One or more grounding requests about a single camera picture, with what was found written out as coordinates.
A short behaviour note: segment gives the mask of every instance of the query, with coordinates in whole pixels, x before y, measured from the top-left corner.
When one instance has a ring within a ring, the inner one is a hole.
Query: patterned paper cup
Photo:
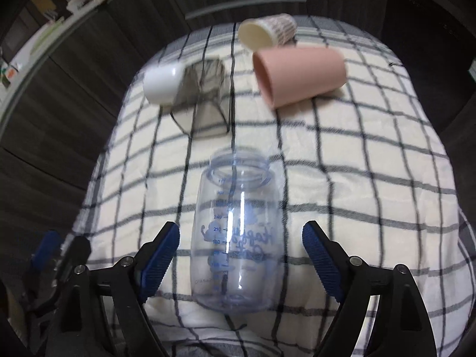
[[[294,37],[297,27],[293,16],[288,14],[249,19],[239,26],[238,39],[255,52],[284,45]]]

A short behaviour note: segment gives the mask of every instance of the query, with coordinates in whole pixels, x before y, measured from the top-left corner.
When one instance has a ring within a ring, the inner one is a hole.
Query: orange object
[[[261,96],[277,108],[323,94],[346,83],[344,57],[335,49],[293,46],[253,54]]]

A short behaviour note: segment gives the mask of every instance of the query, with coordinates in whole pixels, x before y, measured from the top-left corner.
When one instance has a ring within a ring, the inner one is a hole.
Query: blue gripper pad
[[[341,274],[310,223],[304,225],[302,229],[302,244],[317,271],[325,292],[334,297],[337,302],[342,303],[344,292],[341,288]]]
[[[39,272],[43,271],[47,262],[53,257],[55,251],[59,249],[62,242],[63,239],[61,239],[58,232],[53,230],[48,231],[32,256],[32,268]]]
[[[173,224],[141,273],[138,296],[140,303],[144,304],[147,298],[155,295],[179,243],[179,227],[177,224]]]

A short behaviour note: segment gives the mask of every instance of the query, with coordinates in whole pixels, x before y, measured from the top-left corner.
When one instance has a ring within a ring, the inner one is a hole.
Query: bottle mouth
[[[257,188],[272,178],[270,162],[257,149],[237,146],[215,152],[207,178],[222,188]]]

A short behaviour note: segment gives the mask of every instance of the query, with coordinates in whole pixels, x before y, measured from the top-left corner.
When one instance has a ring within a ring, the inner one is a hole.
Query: white and black tablecloth
[[[230,77],[231,130],[191,140],[151,106],[138,72],[92,176],[76,235],[91,240],[89,268],[108,267],[151,241],[166,221],[181,241],[146,311],[172,356],[310,356],[338,304],[325,295],[301,242],[317,220],[349,255],[373,266],[406,264],[429,312],[439,356],[458,345],[475,300],[475,234],[459,212],[451,164],[400,60],[345,23],[296,17],[297,46],[329,46],[348,82],[327,95],[271,111],[260,97],[239,24],[193,32],[148,64],[220,57]],[[190,239],[201,172],[233,145],[261,149],[280,187],[285,275],[279,304],[244,317],[208,311],[190,295]],[[371,299],[355,355],[375,316]],[[110,320],[120,339],[113,309]]]

